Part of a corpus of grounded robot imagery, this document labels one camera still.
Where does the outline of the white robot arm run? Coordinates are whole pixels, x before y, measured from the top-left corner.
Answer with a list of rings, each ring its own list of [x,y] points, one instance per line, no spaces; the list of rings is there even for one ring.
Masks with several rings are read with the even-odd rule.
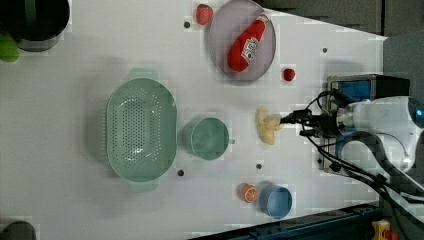
[[[335,109],[313,115],[309,109],[296,110],[280,120],[283,124],[306,123],[323,137],[337,138],[348,133],[367,133],[383,142],[385,152],[398,148],[401,155],[390,163],[402,172],[415,164],[416,148],[423,133],[423,105],[410,96],[376,100],[348,100]]]

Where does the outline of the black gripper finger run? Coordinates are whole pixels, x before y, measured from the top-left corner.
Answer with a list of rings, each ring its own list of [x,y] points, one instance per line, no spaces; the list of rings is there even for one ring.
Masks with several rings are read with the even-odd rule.
[[[292,116],[292,115],[288,115],[288,116],[283,117],[283,118],[280,120],[280,122],[281,122],[281,123],[284,123],[284,124],[287,124],[287,123],[289,123],[289,124],[293,124],[293,123],[295,122],[295,120],[294,120],[294,118],[293,118],[293,116]]]

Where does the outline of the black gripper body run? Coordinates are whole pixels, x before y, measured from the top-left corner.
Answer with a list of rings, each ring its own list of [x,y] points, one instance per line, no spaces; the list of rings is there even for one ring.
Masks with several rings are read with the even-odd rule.
[[[294,111],[293,118],[303,127],[309,126],[308,130],[300,131],[301,136],[335,138],[340,135],[336,117],[333,115],[327,113],[313,115],[310,109],[303,109]]]

